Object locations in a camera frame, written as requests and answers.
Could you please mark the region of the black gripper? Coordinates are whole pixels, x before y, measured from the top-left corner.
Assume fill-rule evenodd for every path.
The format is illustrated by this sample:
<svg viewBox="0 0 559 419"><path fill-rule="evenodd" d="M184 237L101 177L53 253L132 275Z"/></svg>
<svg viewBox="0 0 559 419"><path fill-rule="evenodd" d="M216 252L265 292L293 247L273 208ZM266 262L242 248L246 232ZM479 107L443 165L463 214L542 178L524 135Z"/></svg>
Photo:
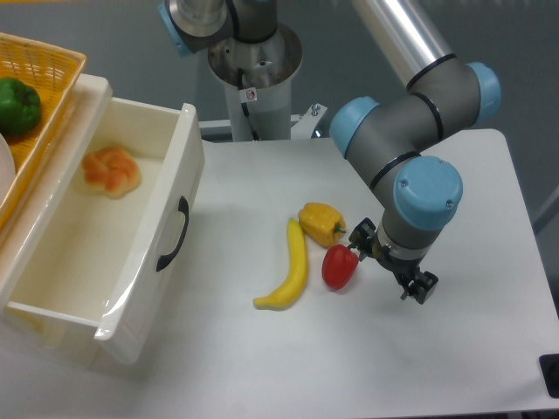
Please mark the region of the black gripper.
<svg viewBox="0 0 559 419"><path fill-rule="evenodd" d="M397 276L397 282L404 290L401 300L411 298L422 305L438 284L436 275L418 269L424 258L424 249L411 250L394 244L367 217L352 230L348 248L356 252L360 261L375 259L385 270Z"/></svg>

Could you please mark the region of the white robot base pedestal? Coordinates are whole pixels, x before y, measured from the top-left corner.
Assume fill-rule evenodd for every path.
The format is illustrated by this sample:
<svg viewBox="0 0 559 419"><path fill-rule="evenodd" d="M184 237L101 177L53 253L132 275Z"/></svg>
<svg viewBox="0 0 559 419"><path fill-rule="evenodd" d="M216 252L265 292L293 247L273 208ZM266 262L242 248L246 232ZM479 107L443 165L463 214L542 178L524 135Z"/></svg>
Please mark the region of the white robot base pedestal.
<svg viewBox="0 0 559 419"><path fill-rule="evenodd" d="M229 38L210 47L209 66L224 87L234 141L291 137L292 79L300 69L302 45L289 27L257 44Z"/></svg>

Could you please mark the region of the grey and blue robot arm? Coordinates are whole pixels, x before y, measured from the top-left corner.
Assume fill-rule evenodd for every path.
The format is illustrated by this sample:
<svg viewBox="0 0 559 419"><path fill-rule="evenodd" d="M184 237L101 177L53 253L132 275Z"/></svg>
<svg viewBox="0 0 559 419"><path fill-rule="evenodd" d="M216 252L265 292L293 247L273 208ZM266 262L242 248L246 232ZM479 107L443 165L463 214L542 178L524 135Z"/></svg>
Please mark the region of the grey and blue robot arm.
<svg viewBox="0 0 559 419"><path fill-rule="evenodd" d="M343 288L358 264L373 258L390 271L404 296L425 302L438 282L420 264L462 197L458 171L426 150L494 115L500 82L481 63L462 63L419 5L356 1L358 16L400 78L406 96L390 106L369 97L344 105L329 132L342 156L368 185L384 212L345 228L326 211L301 216L303 237L328 240L321 275ZM158 8L176 49L207 51L222 82L236 141L293 136L291 88L302 61L298 37L277 18L274 1L164 1Z"/></svg>

